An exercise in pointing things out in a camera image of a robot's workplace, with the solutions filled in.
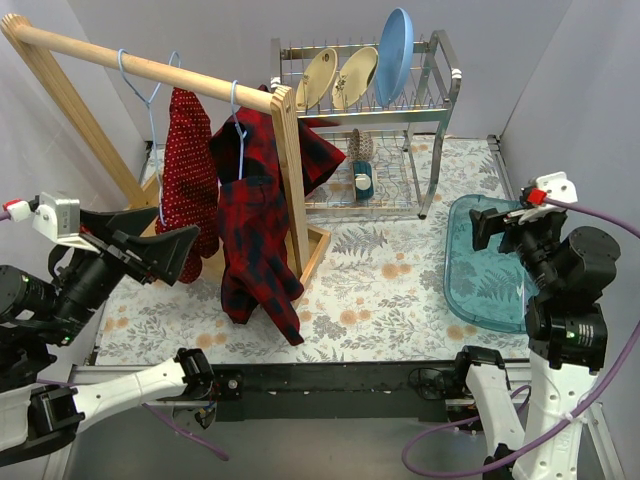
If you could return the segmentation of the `red polka dot skirt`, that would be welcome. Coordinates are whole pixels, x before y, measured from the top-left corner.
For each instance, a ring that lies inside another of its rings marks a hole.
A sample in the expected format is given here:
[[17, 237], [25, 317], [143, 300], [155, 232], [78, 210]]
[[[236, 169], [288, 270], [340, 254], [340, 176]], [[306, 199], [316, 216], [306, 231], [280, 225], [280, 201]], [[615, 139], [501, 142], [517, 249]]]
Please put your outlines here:
[[161, 213], [155, 232], [197, 226], [199, 234], [187, 255], [179, 281], [199, 278], [203, 261], [219, 249], [218, 176], [209, 151], [211, 122], [195, 93], [174, 88], [164, 152]]

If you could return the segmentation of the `red plaid garment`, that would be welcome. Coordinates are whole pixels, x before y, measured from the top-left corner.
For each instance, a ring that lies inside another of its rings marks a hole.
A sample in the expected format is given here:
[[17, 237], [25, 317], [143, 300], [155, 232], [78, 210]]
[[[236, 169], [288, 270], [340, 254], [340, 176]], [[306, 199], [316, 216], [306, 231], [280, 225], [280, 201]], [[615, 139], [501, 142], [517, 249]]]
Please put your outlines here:
[[217, 224], [225, 270], [221, 305], [237, 324], [262, 308], [293, 346], [303, 343], [292, 306], [304, 287], [287, 264], [289, 214], [269, 115], [241, 107], [247, 132], [244, 178], [238, 180], [239, 138], [232, 116], [211, 137], [209, 151], [221, 183]]

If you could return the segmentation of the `light blue wire hanger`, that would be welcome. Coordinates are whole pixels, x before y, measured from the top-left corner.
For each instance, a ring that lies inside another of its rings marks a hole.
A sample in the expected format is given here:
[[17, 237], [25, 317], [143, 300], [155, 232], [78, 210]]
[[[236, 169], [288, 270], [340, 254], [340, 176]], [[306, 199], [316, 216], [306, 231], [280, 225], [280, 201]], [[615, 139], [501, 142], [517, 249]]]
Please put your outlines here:
[[162, 226], [166, 225], [165, 215], [164, 215], [164, 207], [163, 207], [163, 183], [162, 183], [162, 172], [160, 168], [160, 159], [158, 155], [158, 136], [156, 130], [156, 124], [154, 120], [153, 113], [153, 103], [158, 95], [158, 92], [164, 85], [163, 81], [157, 82], [152, 93], [149, 96], [144, 96], [141, 91], [129, 80], [127, 73], [123, 64], [123, 56], [128, 54], [128, 51], [124, 48], [121, 48], [117, 51], [117, 63], [118, 68], [124, 82], [129, 86], [129, 88], [133, 91], [135, 96], [140, 99], [146, 107], [148, 117], [149, 117], [149, 126], [151, 131], [151, 159], [153, 160], [154, 167], [154, 175], [155, 180], [158, 184], [158, 208], [159, 208], [159, 220]]

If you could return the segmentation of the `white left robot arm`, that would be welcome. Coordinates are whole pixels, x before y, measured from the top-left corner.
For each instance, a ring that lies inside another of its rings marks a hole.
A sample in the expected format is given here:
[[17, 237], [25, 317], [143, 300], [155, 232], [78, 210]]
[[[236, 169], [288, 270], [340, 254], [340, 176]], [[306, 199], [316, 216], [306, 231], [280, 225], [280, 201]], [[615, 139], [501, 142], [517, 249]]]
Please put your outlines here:
[[70, 345], [120, 281], [174, 284], [199, 229], [144, 235], [156, 210], [83, 210], [68, 235], [34, 226], [54, 245], [51, 280], [12, 265], [1, 268], [1, 464], [54, 453], [115, 414], [148, 402], [207, 398], [215, 375], [200, 349], [181, 348], [159, 364], [94, 383], [49, 380], [42, 373]]

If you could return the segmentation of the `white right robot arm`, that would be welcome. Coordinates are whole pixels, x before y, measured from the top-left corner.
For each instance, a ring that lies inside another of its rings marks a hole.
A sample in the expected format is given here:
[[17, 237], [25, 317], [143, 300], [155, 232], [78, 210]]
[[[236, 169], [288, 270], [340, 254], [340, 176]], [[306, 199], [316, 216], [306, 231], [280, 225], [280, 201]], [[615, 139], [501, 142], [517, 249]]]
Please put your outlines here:
[[616, 277], [621, 250], [608, 233], [583, 226], [561, 235], [563, 212], [521, 223], [521, 212], [472, 210], [472, 247], [502, 237], [538, 292], [526, 306], [531, 373], [528, 417], [510, 396], [505, 362], [496, 350], [466, 346], [455, 359], [454, 389], [473, 397], [486, 436], [485, 479], [574, 479], [582, 423], [575, 409], [604, 366], [608, 331], [598, 303]]

